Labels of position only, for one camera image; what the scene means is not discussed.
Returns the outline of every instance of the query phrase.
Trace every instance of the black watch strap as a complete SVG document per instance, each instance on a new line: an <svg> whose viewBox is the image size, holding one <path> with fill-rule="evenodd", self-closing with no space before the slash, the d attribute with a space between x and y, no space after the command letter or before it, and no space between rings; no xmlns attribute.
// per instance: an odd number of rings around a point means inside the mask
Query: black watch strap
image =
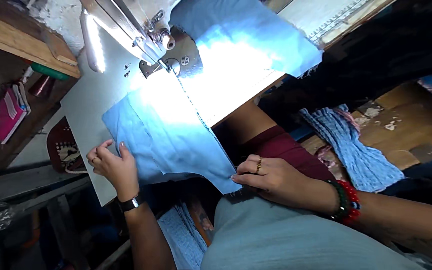
<svg viewBox="0 0 432 270"><path fill-rule="evenodd" d="M119 206L121 206L123 212L127 212L129 210L138 208L140 205L142 205L145 202L145 199L143 198L143 195L140 192L129 201L125 201L125 202L121 202L119 200L117 201L119 202Z"/></svg>

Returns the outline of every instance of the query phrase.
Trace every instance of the beaded bracelet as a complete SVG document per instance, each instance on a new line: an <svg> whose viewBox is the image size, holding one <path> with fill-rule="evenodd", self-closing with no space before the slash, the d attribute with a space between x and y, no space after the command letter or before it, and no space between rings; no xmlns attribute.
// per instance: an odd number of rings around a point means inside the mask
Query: beaded bracelet
<svg viewBox="0 0 432 270"><path fill-rule="evenodd" d="M325 182L331 184L336 189L339 197L339 208L330 217L342 224L350 225L361 215L359 211L361 205L356 194L356 189L346 181L325 180Z"/></svg>

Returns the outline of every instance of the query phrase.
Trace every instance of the ring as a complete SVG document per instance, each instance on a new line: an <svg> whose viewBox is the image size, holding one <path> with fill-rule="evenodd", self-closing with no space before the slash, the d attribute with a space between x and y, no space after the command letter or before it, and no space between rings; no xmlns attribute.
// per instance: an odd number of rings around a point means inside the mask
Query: ring
<svg viewBox="0 0 432 270"><path fill-rule="evenodd" d="M261 169L261 157L259 157L258 164L256 164L256 174L258 174L260 169Z"/></svg>

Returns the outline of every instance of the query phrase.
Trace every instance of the hand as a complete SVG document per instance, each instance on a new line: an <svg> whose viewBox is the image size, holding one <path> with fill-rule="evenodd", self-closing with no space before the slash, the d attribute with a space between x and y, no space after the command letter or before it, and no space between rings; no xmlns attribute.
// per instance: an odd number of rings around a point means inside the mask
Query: hand
<svg viewBox="0 0 432 270"><path fill-rule="evenodd" d="M331 184L307 177L281 158L261 157L261 168L256 175L259 160L260 156L249 155L231 179L260 188L261 197L282 205L326 214L337 210L339 197Z"/></svg>
<svg viewBox="0 0 432 270"><path fill-rule="evenodd" d="M86 155L93 172L106 177L116 189L117 198L121 202L131 200L139 193L138 170L135 158L131 155L124 142L119 144L121 157L113 155L108 147L113 140L107 140L94 147Z"/></svg>

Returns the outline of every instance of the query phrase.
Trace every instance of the dark fabric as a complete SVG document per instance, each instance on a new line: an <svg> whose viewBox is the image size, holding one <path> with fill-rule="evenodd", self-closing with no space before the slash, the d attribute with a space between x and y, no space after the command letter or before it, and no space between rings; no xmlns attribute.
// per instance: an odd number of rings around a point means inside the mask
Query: dark fabric
<svg viewBox="0 0 432 270"><path fill-rule="evenodd" d="M317 157L311 155L280 126L273 126L243 145L246 155L280 158L304 175L320 180L334 179Z"/></svg>

